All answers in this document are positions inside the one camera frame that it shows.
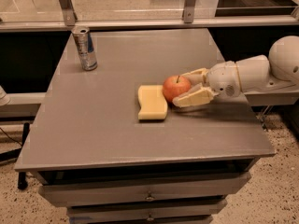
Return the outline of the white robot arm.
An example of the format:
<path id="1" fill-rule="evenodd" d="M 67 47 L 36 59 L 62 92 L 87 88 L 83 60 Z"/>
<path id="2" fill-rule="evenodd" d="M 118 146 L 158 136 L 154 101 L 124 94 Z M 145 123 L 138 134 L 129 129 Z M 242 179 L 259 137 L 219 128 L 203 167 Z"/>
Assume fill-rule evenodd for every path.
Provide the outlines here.
<path id="1" fill-rule="evenodd" d="M 277 40 L 268 56 L 218 63 L 182 74 L 192 87 L 175 97 L 177 107 L 205 105 L 215 98 L 232 98 L 251 91 L 270 92 L 299 84 L 299 37 Z"/>

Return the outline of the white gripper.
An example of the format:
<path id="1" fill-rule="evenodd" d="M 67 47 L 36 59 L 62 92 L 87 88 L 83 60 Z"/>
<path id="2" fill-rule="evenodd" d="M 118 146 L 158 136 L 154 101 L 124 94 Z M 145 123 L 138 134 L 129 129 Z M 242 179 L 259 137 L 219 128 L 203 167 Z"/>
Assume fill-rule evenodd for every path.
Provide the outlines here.
<path id="1" fill-rule="evenodd" d="M 215 96 L 220 98 L 232 98 L 241 93 L 239 75 L 236 63 L 218 63 L 208 71 L 206 68 L 199 68 L 182 74 L 193 87 L 172 100 L 177 107 L 189 107 L 206 105 Z"/>

